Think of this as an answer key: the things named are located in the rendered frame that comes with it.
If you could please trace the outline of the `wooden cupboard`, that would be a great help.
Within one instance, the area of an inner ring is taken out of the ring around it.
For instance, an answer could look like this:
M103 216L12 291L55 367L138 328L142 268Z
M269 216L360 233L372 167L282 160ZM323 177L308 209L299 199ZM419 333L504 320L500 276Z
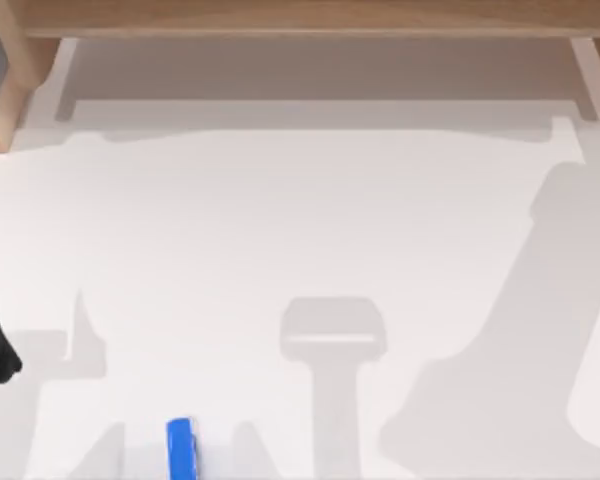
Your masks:
M0 153L64 38L590 38L600 0L0 0Z

